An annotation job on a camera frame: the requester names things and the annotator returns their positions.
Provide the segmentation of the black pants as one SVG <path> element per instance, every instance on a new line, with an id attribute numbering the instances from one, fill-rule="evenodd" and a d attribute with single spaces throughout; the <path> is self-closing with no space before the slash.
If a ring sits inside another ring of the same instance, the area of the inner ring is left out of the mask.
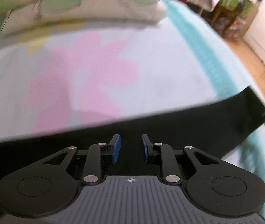
<path id="1" fill-rule="evenodd" d="M 214 104 L 172 111 L 54 135 L 0 141 L 0 180 L 9 173 L 69 146 L 85 150 L 119 134 L 121 149 L 107 175 L 146 175 L 141 136 L 174 149 L 194 146 L 221 158 L 265 124 L 265 106 L 251 88 Z"/>

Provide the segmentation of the floral bed blanket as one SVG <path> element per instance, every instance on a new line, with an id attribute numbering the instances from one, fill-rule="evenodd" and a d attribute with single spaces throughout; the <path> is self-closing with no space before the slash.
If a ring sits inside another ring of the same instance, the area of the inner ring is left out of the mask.
<path id="1" fill-rule="evenodd" d="M 246 88 L 265 106 L 217 34 L 186 5 L 162 3 L 158 25 L 0 30 L 0 141 L 214 104 Z M 0 223 L 265 223 L 265 124 L 221 158 L 151 141 L 146 175 L 107 175 L 116 166 L 110 141 L 69 146 L 4 176 Z"/>

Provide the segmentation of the wooden chair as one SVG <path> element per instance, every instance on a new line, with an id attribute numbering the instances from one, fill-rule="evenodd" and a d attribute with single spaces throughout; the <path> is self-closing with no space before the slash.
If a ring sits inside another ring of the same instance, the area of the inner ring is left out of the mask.
<path id="1" fill-rule="evenodd" d="M 221 37 L 236 41 L 244 21 L 240 18 L 240 12 L 237 9 L 231 11 L 217 6 L 210 25 Z"/>

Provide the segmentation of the folded leaf-pattern quilt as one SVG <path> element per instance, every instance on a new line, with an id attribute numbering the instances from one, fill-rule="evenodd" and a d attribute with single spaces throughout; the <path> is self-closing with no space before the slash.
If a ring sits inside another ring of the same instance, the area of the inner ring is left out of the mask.
<path id="1" fill-rule="evenodd" d="M 141 20 L 166 17 L 160 0 L 0 0 L 3 34 L 46 23 L 78 19 Z"/>

